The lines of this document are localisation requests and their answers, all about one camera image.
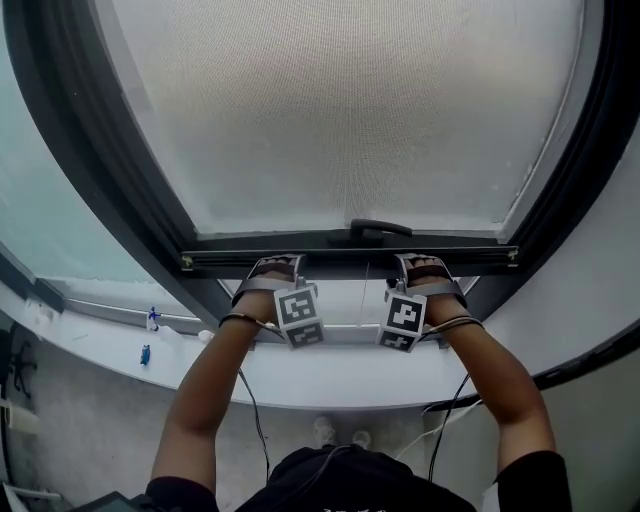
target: hand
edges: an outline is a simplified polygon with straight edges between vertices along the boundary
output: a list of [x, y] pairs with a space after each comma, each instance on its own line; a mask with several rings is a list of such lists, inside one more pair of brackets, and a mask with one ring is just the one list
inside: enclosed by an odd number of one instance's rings
[[[276, 263], [276, 260], [267, 260], [265, 263]], [[277, 263], [285, 263], [293, 265], [295, 260], [287, 261], [285, 259], [277, 260]], [[291, 277], [271, 270], [266, 274], [260, 274], [254, 277], [268, 277], [269, 279], [280, 279], [282, 281], [291, 281]], [[233, 313], [242, 313], [248, 315], [261, 322], [276, 322], [276, 306], [273, 301], [273, 292], [265, 290], [251, 290], [245, 292], [240, 300], [233, 308]]]
[[[413, 260], [413, 263], [407, 261], [407, 269], [414, 267], [422, 267], [424, 265], [440, 265], [438, 260], [419, 259]], [[433, 284], [446, 282], [447, 279], [438, 276], [425, 276], [409, 283], [409, 286], [420, 286], [422, 284]], [[464, 308], [458, 299], [451, 294], [433, 295], [427, 300], [426, 320], [430, 325], [440, 325], [447, 320], [451, 320], [457, 316], [468, 316], [469, 312]]]

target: person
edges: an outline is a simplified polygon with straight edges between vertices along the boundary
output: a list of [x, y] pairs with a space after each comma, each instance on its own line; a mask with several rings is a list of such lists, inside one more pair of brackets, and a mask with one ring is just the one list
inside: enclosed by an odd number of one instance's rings
[[[417, 259], [408, 268], [434, 264], [439, 262]], [[264, 277], [290, 279], [276, 270]], [[410, 285], [443, 279], [425, 276]], [[266, 291], [245, 293], [233, 311], [261, 322], [276, 318], [273, 296]], [[467, 311], [451, 295], [428, 300], [426, 320], [430, 325], [464, 315], [468, 316]], [[216, 433], [240, 365], [259, 328], [247, 319], [229, 319], [180, 384], [146, 490], [151, 501], [164, 510], [218, 510]], [[499, 427], [496, 480], [500, 510], [570, 510], [564, 461], [556, 453], [542, 396], [525, 368], [479, 325], [456, 327], [444, 337]], [[335, 431], [328, 420], [316, 422], [315, 429], [318, 449], [302, 448], [287, 456], [274, 469], [266, 487], [239, 510], [474, 510], [454, 493], [413, 475], [406, 465], [366, 450], [370, 441], [366, 434], [356, 439], [356, 444], [336, 449]]]

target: cable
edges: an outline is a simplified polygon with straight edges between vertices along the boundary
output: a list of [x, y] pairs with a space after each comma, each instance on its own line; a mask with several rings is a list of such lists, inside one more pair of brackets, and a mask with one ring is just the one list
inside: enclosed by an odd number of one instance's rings
[[479, 325], [480, 327], [484, 328], [480, 320], [476, 320], [475, 318], [470, 316], [456, 316], [440, 325], [436, 325], [435, 327], [432, 327], [431, 329], [429, 329], [420, 337], [418, 342], [423, 341], [427, 336], [431, 334], [440, 334], [450, 329], [453, 329], [455, 327], [461, 327], [463, 325], [469, 325], [469, 324]]
[[451, 411], [453, 410], [453, 407], [456, 405], [456, 402], [458, 401], [458, 396], [460, 395], [462, 388], [464, 387], [464, 385], [467, 383], [468, 380], [469, 380], [469, 374], [467, 373], [467, 376], [462, 380], [462, 384], [460, 384], [458, 391], [456, 391], [456, 394], [453, 396], [453, 400], [451, 400], [451, 405], [449, 405], [449, 410], [447, 411], [447, 414], [444, 417], [444, 421], [442, 422], [440, 435], [438, 436], [438, 440], [436, 441], [436, 446], [433, 449], [433, 454], [431, 455], [431, 464], [429, 464], [429, 479], [428, 479], [429, 482], [433, 482], [433, 468], [436, 465], [436, 455], [438, 455], [438, 448], [440, 448], [440, 441], [442, 441], [442, 434], [444, 433], [444, 427], [447, 424], [447, 420], [451, 415]]
[[267, 331], [270, 331], [278, 336], [280, 336], [282, 339], [284, 339], [284, 337], [282, 336], [282, 333], [280, 332], [280, 329], [278, 329], [277, 327], [273, 326], [269, 326], [263, 322], [261, 322], [260, 320], [256, 320], [255, 318], [249, 316], [249, 315], [245, 315], [244, 313], [229, 313], [228, 315], [222, 317], [222, 320], [220, 320], [220, 323], [218, 323], [218, 328], [222, 327], [222, 324], [224, 324], [227, 320], [231, 320], [232, 318], [238, 319], [238, 320], [244, 320], [245, 322], [251, 322], [254, 323], [258, 326], [260, 326], [262, 329], [265, 329]]
[[327, 456], [326, 460], [324, 461], [324, 464], [322, 464], [322, 466], [320, 467], [320, 469], [316, 473], [311, 475], [311, 477], [305, 483], [303, 483], [300, 487], [298, 487], [291, 494], [285, 496], [271, 510], [273, 512], [276, 512], [277, 510], [282, 508], [283, 505], [285, 505], [287, 503], [290, 505], [291, 502], [293, 502], [293, 500], [296, 500], [296, 499], [299, 500], [300, 498], [302, 498], [318, 482], [318, 480], [320, 480], [320, 477], [327, 470], [327, 467], [329, 466], [329, 462], [331, 462], [331, 459], [337, 457], [341, 453], [346, 453], [346, 452], [351, 451], [351, 450], [353, 450], [353, 446], [351, 446], [351, 445], [337, 446], [336, 448], [334, 448], [331, 451], [331, 453], [329, 453], [329, 455]]
[[253, 402], [253, 410], [254, 410], [255, 416], [256, 416], [256, 430], [258, 431], [258, 437], [260, 437], [260, 441], [262, 441], [262, 450], [264, 451], [264, 459], [265, 459], [265, 462], [267, 464], [267, 478], [266, 478], [265, 482], [269, 483], [269, 471], [271, 469], [271, 462], [269, 461], [269, 453], [267, 452], [267, 442], [264, 439], [264, 434], [262, 433], [262, 426], [260, 425], [260, 415], [258, 414], [258, 404], [256, 404], [256, 399], [253, 396], [253, 393], [251, 392], [251, 388], [249, 387], [249, 383], [247, 382], [247, 379], [244, 376], [244, 373], [242, 373], [242, 370], [238, 370], [238, 375], [240, 375], [240, 378], [242, 379], [242, 382], [244, 383], [244, 387], [247, 388], [247, 391], [249, 392], [249, 396], [251, 397], [251, 401]]
[[[482, 403], [482, 400], [478, 400], [476, 403], [474, 403], [473, 405], [470, 405], [469, 407], [467, 407], [466, 409], [463, 409], [462, 411], [460, 411], [457, 414], [454, 414], [453, 416], [451, 416], [451, 419], [449, 420], [449, 425], [451, 425], [452, 423], [458, 421], [459, 419], [462, 419], [464, 416], [466, 416], [467, 414], [469, 414], [473, 409], [475, 409], [478, 405], [480, 405]], [[424, 411], [422, 411], [420, 413], [420, 415], [422, 416], [425, 412], [427, 412], [431, 407], [434, 407], [436, 404], [433, 404], [429, 407], [427, 407]], [[418, 437], [416, 437], [413, 441], [411, 441], [407, 446], [405, 446], [400, 453], [398, 453], [398, 455], [396, 455], [396, 460], [400, 460], [400, 457], [402, 457], [408, 450], [409, 448], [411, 448], [414, 444], [416, 444], [418, 441], [420, 441], [420, 439], [422, 439], [423, 437], [427, 437], [430, 436], [431, 434], [435, 434], [437, 432], [439, 432], [440, 430], [442, 430], [444, 428], [443, 425], [440, 425], [439, 427], [434, 428], [433, 430], [429, 430], [428, 432], [424, 432], [422, 434], [420, 434]]]

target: black t-shirt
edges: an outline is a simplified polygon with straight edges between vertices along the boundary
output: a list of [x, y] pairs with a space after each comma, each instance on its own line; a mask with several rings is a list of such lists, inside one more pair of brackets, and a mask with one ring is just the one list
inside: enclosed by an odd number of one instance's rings
[[[414, 476], [404, 464], [355, 447], [334, 454], [317, 477], [330, 453], [331, 449], [303, 448], [289, 455], [274, 469], [267, 486], [238, 510], [475, 510], [447, 489]], [[564, 461], [556, 453], [525, 455], [505, 468], [496, 481], [501, 512], [571, 510]], [[167, 511], [175, 507], [183, 512], [218, 511], [210, 490], [182, 478], [156, 478], [146, 494]]]

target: wrist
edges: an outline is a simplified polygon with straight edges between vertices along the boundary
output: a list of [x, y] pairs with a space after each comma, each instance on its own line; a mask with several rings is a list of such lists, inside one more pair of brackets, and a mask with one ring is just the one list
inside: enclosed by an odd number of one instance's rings
[[435, 295], [427, 300], [426, 318], [432, 326], [460, 316], [469, 316], [469, 312], [453, 295]]
[[273, 322], [276, 317], [273, 293], [262, 290], [247, 291], [231, 311], [242, 313], [263, 323]]

